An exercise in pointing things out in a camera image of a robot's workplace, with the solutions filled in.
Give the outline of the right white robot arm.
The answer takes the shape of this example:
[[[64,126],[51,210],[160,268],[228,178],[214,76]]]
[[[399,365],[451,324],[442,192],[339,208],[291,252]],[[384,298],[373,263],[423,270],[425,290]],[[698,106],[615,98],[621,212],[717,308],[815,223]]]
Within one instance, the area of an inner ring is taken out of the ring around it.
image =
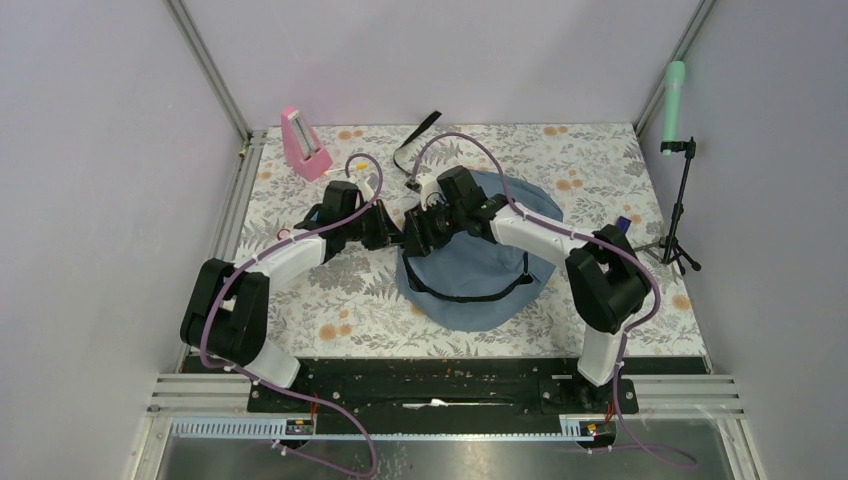
[[[627,322],[652,284],[625,232],[571,230],[539,188],[454,167],[409,185],[398,285],[439,325],[483,332],[534,302],[556,269],[567,276],[585,330],[567,400],[588,412],[620,411]]]

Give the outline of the blue-grey student backpack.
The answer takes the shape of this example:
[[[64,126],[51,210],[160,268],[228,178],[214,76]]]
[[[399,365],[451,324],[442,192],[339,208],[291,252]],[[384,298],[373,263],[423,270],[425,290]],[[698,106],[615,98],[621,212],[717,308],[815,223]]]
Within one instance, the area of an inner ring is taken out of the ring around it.
[[[534,213],[554,220],[562,210],[539,187],[491,172],[470,170],[488,196],[509,190]],[[456,331],[497,328],[535,301],[555,267],[525,250],[459,233],[426,257],[406,257],[399,248],[401,295],[438,325]]]

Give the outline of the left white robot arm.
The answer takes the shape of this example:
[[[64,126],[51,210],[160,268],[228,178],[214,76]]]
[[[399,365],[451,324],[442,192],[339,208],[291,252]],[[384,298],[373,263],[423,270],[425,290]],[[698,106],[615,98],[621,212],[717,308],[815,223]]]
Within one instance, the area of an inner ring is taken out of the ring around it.
[[[401,244],[402,232],[381,200],[351,182],[333,181],[288,238],[241,265],[216,258],[203,263],[180,339],[273,384],[272,398],[285,410],[301,409],[311,387],[298,376],[299,361],[268,337],[270,297],[300,274],[327,263],[349,242],[380,250]]]

